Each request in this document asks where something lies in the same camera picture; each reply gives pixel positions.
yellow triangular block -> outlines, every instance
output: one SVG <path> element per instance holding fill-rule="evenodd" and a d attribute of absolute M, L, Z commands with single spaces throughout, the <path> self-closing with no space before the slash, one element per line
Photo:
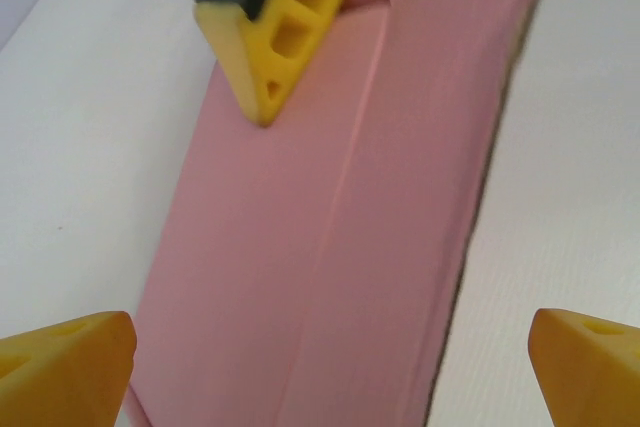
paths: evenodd
<path fill-rule="evenodd" d="M 0 426 L 112 427 L 135 349 L 125 312 L 0 340 Z"/>
<path fill-rule="evenodd" d="M 541 309 L 529 356 L 556 427 L 640 426 L 640 329 Z"/>
<path fill-rule="evenodd" d="M 198 25 L 249 120 L 263 127 L 275 120 L 341 3 L 265 0 L 258 18 L 250 20 L 236 3 L 196 2 Z"/>

edge of pink board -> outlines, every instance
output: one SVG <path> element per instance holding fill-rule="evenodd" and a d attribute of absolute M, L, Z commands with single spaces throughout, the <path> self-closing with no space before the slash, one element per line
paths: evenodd
<path fill-rule="evenodd" d="M 267 130 L 214 70 L 136 316 L 149 424 L 423 422 L 532 1 L 344 14 Z"/>

